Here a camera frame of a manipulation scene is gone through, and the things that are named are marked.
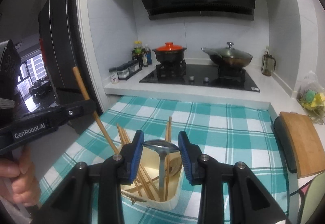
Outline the person's left hand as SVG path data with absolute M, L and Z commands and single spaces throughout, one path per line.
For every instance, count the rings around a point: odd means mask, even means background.
M 1 159 L 1 197 L 29 207 L 39 203 L 40 194 L 29 146 L 24 146 L 18 162 Z

